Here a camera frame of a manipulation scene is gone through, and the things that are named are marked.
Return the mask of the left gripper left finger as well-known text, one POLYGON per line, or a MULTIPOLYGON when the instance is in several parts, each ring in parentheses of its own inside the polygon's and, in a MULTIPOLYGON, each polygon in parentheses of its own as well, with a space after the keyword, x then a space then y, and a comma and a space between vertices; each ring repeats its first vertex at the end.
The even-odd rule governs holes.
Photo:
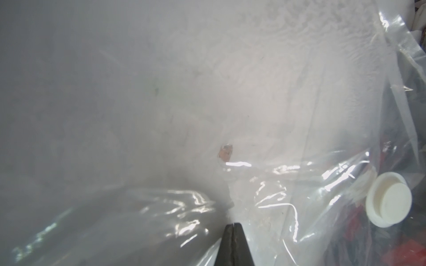
POLYGON ((214 266, 233 266, 234 265, 234 225, 225 226, 219 250, 216 256, 214 266))

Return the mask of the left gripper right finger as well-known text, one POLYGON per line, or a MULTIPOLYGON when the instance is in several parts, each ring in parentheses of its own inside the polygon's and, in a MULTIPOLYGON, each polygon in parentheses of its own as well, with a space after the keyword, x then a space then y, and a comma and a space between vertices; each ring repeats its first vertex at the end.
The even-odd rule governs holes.
POLYGON ((240 223, 234 224, 234 265, 255 265, 244 233, 243 226, 240 223))

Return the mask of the red black printed shirt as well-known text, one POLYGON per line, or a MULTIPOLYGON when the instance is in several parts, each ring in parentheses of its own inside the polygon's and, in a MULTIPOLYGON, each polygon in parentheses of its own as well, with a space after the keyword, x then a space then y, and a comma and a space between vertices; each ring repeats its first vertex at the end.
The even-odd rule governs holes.
POLYGON ((352 207, 325 253, 327 266, 423 266, 426 263, 426 181, 414 190, 408 217, 388 228, 367 219, 365 207, 352 207))

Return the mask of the clear plastic vacuum bag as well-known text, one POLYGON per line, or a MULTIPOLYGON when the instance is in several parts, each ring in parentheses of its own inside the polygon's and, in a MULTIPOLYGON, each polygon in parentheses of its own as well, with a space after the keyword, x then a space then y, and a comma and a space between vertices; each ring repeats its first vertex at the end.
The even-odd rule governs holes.
POLYGON ((1 264, 373 265, 382 171, 420 183, 395 1, 2 1, 1 264))

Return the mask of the white vacuum bag valve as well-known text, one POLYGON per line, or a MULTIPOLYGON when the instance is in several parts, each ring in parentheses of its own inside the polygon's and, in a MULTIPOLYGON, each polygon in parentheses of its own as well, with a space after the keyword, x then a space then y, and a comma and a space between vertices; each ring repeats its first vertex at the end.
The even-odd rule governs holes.
POLYGON ((366 197, 368 219, 379 228, 402 222, 412 207, 412 192, 405 178, 396 172, 385 172, 373 182, 366 197))

